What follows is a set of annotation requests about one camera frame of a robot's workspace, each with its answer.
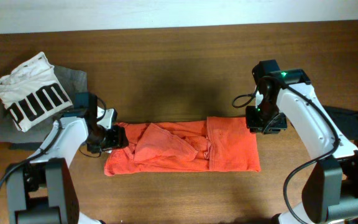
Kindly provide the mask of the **red orange printed t-shirt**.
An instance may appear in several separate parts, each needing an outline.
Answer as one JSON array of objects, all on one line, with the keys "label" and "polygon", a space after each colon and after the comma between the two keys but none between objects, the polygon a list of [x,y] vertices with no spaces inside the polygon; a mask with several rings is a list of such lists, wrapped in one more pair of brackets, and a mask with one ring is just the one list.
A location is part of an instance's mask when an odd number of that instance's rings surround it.
[{"label": "red orange printed t-shirt", "polygon": [[202,121],[119,123],[128,146],[113,150],[104,174],[261,170],[256,136],[243,117]]}]

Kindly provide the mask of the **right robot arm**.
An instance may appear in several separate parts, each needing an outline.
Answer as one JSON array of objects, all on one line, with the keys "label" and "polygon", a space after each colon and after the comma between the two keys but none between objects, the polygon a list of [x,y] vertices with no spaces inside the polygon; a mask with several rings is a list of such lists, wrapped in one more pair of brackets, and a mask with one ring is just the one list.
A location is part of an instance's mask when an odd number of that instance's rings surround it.
[{"label": "right robot arm", "polygon": [[302,69],[281,70],[275,60],[253,69],[254,106],[246,107],[252,133],[278,134],[291,123],[310,160],[283,184],[287,212],[274,223],[344,223],[358,218],[358,148],[335,125]]}]

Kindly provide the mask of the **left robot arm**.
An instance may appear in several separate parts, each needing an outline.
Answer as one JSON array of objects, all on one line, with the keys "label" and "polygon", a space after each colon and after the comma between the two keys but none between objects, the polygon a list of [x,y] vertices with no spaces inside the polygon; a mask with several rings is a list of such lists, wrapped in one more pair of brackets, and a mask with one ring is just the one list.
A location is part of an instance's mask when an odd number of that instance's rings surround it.
[{"label": "left robot arm", "polygon": [[69,166],[82,145],[91,157],[128,145],[116,118],[117,111],[96,95],[76,94],[74,107],[56,117],[40,147],[1,179],[9,223],[98,223],[80,211]]}]

